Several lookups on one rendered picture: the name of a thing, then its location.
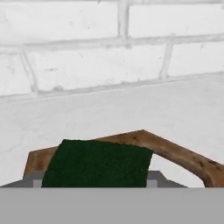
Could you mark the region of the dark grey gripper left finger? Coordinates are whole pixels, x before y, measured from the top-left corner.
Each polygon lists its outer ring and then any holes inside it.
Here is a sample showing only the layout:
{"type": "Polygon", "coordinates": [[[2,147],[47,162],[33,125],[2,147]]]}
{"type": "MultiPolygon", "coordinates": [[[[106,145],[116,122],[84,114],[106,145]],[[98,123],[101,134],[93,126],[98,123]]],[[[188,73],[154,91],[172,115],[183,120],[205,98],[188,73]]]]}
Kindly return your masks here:
{"type": "Polygon", "coordinates": [[[35,171],[32,174],[24,175],[21,180],[4,185],[4,188],[19,187],[19,188],[40,188],[44,177],[42,171],[35,171]]]}

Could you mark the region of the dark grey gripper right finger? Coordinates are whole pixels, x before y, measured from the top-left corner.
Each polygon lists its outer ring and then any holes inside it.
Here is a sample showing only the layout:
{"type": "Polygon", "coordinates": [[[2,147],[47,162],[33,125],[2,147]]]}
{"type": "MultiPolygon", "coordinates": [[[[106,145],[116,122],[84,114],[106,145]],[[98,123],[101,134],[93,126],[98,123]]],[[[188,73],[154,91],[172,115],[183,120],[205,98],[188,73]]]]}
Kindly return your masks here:
{"type": "Polygon", "coordinates": [[[185,188],[175,181],[167,179],[161,171],[148,171],[147,187],[185,188]]]}

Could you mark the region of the dark green sponge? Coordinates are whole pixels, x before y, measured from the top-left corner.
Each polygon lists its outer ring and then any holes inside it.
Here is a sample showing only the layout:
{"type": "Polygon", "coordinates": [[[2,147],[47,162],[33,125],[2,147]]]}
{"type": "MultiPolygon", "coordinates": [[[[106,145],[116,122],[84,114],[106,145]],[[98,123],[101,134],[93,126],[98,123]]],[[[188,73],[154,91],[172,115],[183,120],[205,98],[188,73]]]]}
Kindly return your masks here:
{"type": "Polygon", "coordinates": [[[46,169],[42,186],[145,187],[152,155],[151,150],[130,144],[65,139],[46,169]]]}

